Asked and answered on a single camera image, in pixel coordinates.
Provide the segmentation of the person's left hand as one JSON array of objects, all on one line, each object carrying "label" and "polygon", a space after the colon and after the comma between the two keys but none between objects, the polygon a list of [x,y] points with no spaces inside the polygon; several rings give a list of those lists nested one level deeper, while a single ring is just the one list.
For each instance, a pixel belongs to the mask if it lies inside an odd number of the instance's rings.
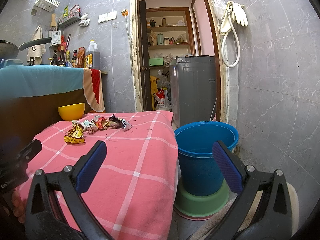
[{"label": "person's left hand", "polygon": [[12,211],[15,217],[18,219],[18,221],[22,224],[25,223],[25,205],[22,201],[20,194],[17,190],[13,190],[11,195],[11,201],[12,201]]}]

